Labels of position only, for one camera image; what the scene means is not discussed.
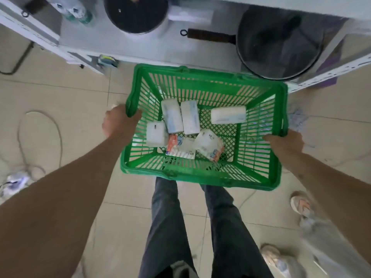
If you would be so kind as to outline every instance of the jeans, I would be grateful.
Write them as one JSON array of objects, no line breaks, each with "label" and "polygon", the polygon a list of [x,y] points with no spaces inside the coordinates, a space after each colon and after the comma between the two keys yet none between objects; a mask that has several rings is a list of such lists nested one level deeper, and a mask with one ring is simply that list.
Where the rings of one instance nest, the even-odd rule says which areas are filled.
[{"label": "jeans", "polygon": [[[201,185],[211,221],[214,250],[212,278],[273,278],[259,248],[242,222],[233,198],[219,186]],[[175,181],[156,178],[152,197],[152,226],[139,278],[154,278],[177,261],[194,271],[186,227]]]}]

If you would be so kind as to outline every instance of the shopping basket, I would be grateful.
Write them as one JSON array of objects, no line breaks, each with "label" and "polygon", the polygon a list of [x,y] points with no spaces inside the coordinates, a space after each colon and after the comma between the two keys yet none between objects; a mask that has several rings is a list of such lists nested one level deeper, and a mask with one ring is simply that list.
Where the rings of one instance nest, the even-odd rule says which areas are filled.
[{"label": "shopping basket", "polygon": [[[218,162],[198,152],[195,160],[190,160],[165,155],[165,147],[146,146],[146,124],[163,119],[161,101],[169,98],[179,103],[197,101],[201,128],[212,130],[224,142]],[[246,106],[246,123],[211,124],[213,107],[236,105]],[[129,117],[138,108],[143,114],[132,142],[121,154],[121,170],[207,185],[273,190],[280,183],[281,164],[262,137],[287,134],[286,105],[287,86],[277,81],[184,66],[138,64],[126,108]]]}]

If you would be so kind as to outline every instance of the white packaged item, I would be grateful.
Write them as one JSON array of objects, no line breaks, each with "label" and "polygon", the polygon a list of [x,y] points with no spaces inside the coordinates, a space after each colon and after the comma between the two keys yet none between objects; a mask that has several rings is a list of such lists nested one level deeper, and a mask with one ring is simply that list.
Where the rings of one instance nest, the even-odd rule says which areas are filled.
[{"label": "white packaged item", "polygon": [[190,137],[169,135],[166,155],[194,160],[196,149],[193,146],[193,142],[194,139]]},{"label": "white packaged item", "polygon": [[185,135],[200,132],[200,118],[198,116],[197,101],[189,100],[180,104]]},{"label": "white packaged item", "polygon": [[245,106],[218,107],[211,109],[211,124],[237,124],[245,122]]},{"label": "white packaged item", "polygon": [[224,151],[223,141],[213,131],[208,129],[201,130],[193,146],[198,152],[213,162],[217,162]]},{"label": "white packaged item", "polygon": [[180,114],[179,103],[176,99],[167,99],[161,101],[161,108],[164,115],[165,124],[168,133],[183,132],[182,115]]},{"label": "white packaged item", "polygon": [[165,147],[169,141],[169,134],[166,131],[164,121],[154,121],[147,123],[147,143],[148,147]]}]

